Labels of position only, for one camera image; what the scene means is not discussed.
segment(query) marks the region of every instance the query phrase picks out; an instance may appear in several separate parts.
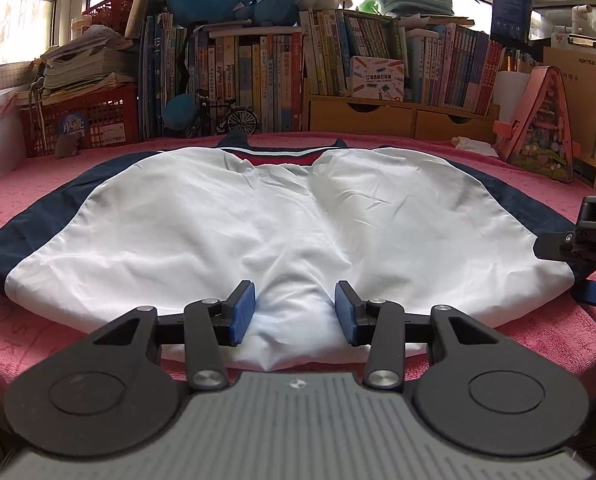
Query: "white box with pencil pattern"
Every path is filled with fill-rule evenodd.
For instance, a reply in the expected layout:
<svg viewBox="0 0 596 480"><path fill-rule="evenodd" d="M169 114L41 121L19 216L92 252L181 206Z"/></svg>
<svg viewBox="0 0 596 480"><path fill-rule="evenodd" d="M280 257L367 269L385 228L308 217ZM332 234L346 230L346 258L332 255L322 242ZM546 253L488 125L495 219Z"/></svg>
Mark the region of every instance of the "white box with pencil pattern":
<svg viewBox="0 0 596 480"><path fill-rule="evenodd" d="M402 101L405 88L403 61L354 56L351 69L351 97Z"/></svg>

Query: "gray gripper base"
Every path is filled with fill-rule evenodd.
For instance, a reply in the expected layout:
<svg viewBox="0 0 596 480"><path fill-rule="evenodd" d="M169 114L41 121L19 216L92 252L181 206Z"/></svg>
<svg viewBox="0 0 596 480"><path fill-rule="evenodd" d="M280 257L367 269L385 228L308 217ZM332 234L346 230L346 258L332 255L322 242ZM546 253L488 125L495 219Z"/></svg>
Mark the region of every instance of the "gray gripper base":
<svg viewBox="0 0 596 480"><path fill-rule="evenodd" d="M577 480L590 473L566 451L528 462L462 453L432 436L401 396L367 390L348 373L245 372L222 393L193 397L169 431L134 452L86 463L25 452L0 480Z"/></svg>

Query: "basket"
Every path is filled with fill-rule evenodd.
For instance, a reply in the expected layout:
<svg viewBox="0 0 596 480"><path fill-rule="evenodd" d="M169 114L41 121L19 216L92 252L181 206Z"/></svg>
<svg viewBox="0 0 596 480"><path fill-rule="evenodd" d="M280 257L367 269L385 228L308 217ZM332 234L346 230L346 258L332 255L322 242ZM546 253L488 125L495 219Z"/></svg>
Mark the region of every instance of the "basket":
<svg viewBox="0 0 596 480"><path fill-rule="evenodd" d="M79 149L135 144L139 138L136 89L135 84L127 84L43 106L44 137L36 106L31 108L31 117L28 108L21 108L27 157L53 155L58 140L57 123L74 112L85 114L88 122Z"/></svg>
<svg viewBox="0 0 596 480"><path fill-rule="evenodd" d="M124 36L133 4L134 0L107 0L85 10L82 15L91 16L92 25L105 25Z"/></svg>

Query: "pink tablecloth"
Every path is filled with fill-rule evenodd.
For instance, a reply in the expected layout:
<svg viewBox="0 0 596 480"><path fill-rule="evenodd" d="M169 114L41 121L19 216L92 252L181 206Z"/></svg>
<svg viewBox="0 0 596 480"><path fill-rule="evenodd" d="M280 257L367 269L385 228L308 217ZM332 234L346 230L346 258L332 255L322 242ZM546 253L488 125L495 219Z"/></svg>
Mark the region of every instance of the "pink tablecloth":
<svg viewBox="0 0 596 480"><path fill-rule="evenodd" d="M357 148L375 148L383 144L418 149L444 158L463 162L522 190L576 221L584 196L593 194L584 184L575 181L561 184L545 177L518 170L489 157L459 152L447 143L429 144L409 139L378 136L341 136L339 134L262 134L252 138L259 146L309 147L325 146L343 138ZM83 171L123 153L173 149L182 146L215 146L217 138L190 140L161 139L123 146L81 152L63 160L51 157L26 160L15 172L0 179L0 227L35 200ZM596 309L583 311L570 297L561 297L544 307L500 328L501 332L577 374L592 397L596 396ZM0 297L0 400L5 388L18 374L51 353L78 339L82 334L50 322ZM165 363L175 376L183 375L179 363ZM421 374L427 367L424 357L408 361L408 378ZM304 365L300 370L341 370L320 364ZM343 367L360 371L361 366Z"/></svg>

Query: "row of books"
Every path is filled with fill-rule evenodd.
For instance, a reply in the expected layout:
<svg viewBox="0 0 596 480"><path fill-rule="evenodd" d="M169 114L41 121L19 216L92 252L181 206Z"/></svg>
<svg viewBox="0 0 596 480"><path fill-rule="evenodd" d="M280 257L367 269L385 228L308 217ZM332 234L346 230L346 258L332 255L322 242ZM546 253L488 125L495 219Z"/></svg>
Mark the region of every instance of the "row of books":
<svg viewBox="0 0 596 480"><path fill-rule="evenodd" d="M350 95L351 57L406 59L398 22L353 10L304 10L304 56L312 95Z"/></svg>
<svg viewBox="0 0 596 480"><path fill-rule="evenodd" d="M302 127L302 31L299 27L201 27L189 41L188 91L207 95L218 124L233 101L258 120L257 132Z"/></svg>
<svg viewBox="0 0 596 480"><path fill-rule="evenodd" d="M411 101L486 114L505 49L455 23L429 29L406 33Z"/></svg>
<svg viewBox="0 0 596 480"><path fill-rule="evenodd" d="M140 140L180 134L164 127L162 115L181 92L195 96L196 103L199 95L209 98L212 133L229 102L254 112L258 132L300 130L302 32L299 27L244 27L250 23L205 25L190 32L174 28L169 13L147 18L140 37Z"/></svg>

